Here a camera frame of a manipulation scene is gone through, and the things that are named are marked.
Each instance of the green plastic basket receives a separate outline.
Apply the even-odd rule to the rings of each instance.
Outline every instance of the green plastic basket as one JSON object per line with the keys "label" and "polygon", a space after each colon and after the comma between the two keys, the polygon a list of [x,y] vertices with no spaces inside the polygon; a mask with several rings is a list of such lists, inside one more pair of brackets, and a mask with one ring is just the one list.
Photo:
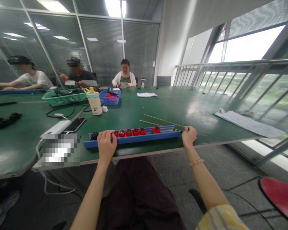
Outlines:
{"label": "green plastic basket", "polygon": [[[63,89],[60,92],[68,93],[69,90]],[[72,102],[81,102],[87,99],[86,93],[72,94],[72,95],[60,96],[60,97],[52,97],[55,95],[56,93],[54,91],[45,93],[45,95],[42,97],[42,100],[48,101],[51,106],[60,106],[60,105],[66,105]]]}

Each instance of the long table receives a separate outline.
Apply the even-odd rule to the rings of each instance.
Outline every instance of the long table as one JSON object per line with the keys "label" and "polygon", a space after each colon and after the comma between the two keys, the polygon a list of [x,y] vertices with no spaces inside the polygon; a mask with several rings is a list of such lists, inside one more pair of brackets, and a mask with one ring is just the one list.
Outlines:
{"label": "long table", "polygon": [[[137,93],[156,93],[158,97],[138,98]],[[0,178],[21,176],[31,168],[36,160],[35,146],[40,135],[55,125],[59,119],[46,117],[53,108],[42,102],[41,95],[0,95],[0,102],[18,101],[18,104],[0,107],[0,117],[7,118],[12,112],[22,113],[23,117],[15,124],[0,130]],[[195,148],[240,142],[261,138],[227,122],[214,113],[220,108],[238,111],[246,105],[245,101],[230,98],[227,95],[202,94],[197,89],[184,87],[138,87],[122,89],[119,104],[108,106],[108,112],[94,116],[92,112],[82,113],[83,106],[75,106],[74,115],[86,117],[85,123],[78,129],[81,135],[80,144],[74,149],[80,158],[80,165],[98,161],[98,149],[86,149],[83,141],[89,140],[88,133],[101,132],[108,129],[120,130],[127,128],[151,127],[148,122],[169,125],[144,114],[161,118],[182,126],[191,125],[197,129]],[[57,112],[69,114],[72,107]],[[114,159],[160,154],[183,148],[181,136],[176,139],[164,139],[119,145]],[[32,168],[33,171],[51,170],[56,167],[43,167],[41,160]]]}

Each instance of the white cardigan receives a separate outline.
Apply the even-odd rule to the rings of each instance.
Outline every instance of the white cardigan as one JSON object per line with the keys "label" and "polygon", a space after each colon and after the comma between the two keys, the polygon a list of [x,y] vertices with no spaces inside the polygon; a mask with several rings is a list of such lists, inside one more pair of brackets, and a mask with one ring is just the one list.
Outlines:
{"label": "white cardigan", "polygon": [[[131,79],[131,83],[130,86],[137,86],[137,82],[135,81],[135,76],[133,73],[130,73],[130,79]],[[121,81],[121,72],[118,72],[118,74],[115,76],[115,78],[112,80],[112,85],[114,86],[115,84],[119,85]]]}

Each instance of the gray chair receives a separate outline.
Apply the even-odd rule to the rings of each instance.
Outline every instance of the gray chair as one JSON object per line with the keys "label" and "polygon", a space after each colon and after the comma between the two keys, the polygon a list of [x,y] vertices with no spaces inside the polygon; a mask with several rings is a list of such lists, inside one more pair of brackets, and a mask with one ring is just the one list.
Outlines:
{"label": "gray chair", "polygon": [[157,76],[157,86],[170,86],[171,85],[171,76]]}

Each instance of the smartphone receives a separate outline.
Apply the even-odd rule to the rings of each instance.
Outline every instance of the smartphone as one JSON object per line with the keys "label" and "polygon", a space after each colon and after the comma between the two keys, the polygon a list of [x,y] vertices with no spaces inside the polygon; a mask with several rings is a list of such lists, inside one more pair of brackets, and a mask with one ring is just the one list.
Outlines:
{"label": "smartphone", "polygon": [[74,120],[70,126],[68,126],[64,132],[70,132],[73,133],[75,131],[78,130],[78,128],[85,122],[86,118],[77,118],[76,120]]}

